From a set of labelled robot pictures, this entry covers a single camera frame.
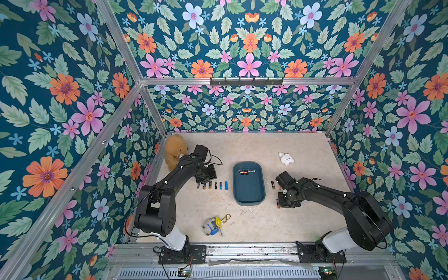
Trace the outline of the teal plastic storage box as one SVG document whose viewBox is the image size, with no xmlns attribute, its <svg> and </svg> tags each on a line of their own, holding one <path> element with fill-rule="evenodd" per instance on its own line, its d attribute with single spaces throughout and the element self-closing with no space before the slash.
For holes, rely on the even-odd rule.
<svg viewBox="0 0 448 280">
<path fill-rule="evenodd" d="M 255 170 L 255 173 L 240 174 L 240 170 Z M 255 206 L 266 198 L 263 170 L 258 163 L 240 162 L 233 167 L 233 195 L 241 206 Z"/>
</svg>

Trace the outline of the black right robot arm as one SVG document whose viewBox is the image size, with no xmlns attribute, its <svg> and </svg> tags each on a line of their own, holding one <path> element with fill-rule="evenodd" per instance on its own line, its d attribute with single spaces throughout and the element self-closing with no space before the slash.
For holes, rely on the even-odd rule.
<svg viewBox="0 0 448 280">
<path fill-rule="evenodd" d="M 275 181 L 282 189 L 277 198 L 280 208 L 297 208 L 302 202 L 311 201 L 344 217 L 345 228 L 329 232 L 316 242 L 326 253 L 336 254 L 354 247 L 372 251 L 386 242 L 386 236 L 394 229 L 379 203 L 366 191 L 343 192 L 309 178 L 296 180 L 286 171 Z"/>
</svg>

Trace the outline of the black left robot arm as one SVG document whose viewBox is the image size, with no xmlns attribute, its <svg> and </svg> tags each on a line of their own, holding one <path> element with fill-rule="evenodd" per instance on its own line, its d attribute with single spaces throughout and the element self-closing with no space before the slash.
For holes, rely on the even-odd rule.
<svg viewBox="0 0 448 280">
<path fill-rule="evenodd" d="M 158 238 L 167 249 L 175 252 L 184 250 L 187 244 L 187 236 L 176 226 L 176 196 L 192 177 L 198 184 L 217 178 L 206 155 L 185 155 L 165 178 L 144 186 L 135 210 L 134 227 Z"/>
</svg>

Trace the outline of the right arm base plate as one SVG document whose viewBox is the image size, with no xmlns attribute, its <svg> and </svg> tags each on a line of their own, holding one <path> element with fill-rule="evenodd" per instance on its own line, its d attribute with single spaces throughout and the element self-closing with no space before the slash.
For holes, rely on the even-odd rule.
<svg viewBox="0 0 448 280">
<path fill-rule="evenodd" d="M 347 262 L 344 251 L 331 253 L 319 242 L 305 244 L 296 241 L 296 248 L 301 263 L 345 264 Z"/>
</svg>

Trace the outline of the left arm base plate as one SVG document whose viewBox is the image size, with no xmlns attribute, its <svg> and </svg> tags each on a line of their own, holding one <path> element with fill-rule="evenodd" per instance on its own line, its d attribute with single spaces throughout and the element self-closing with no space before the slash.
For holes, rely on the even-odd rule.
<svg viewBox="0 0 448 280">
<path fill-rule="evenodd" d="M 204 264 L 207 255 L 207 247 L 204 245 L 188 245 L 181 251 L 170 250 L 165 246 L 157 253 L 159 264 Z"/>
</svg>

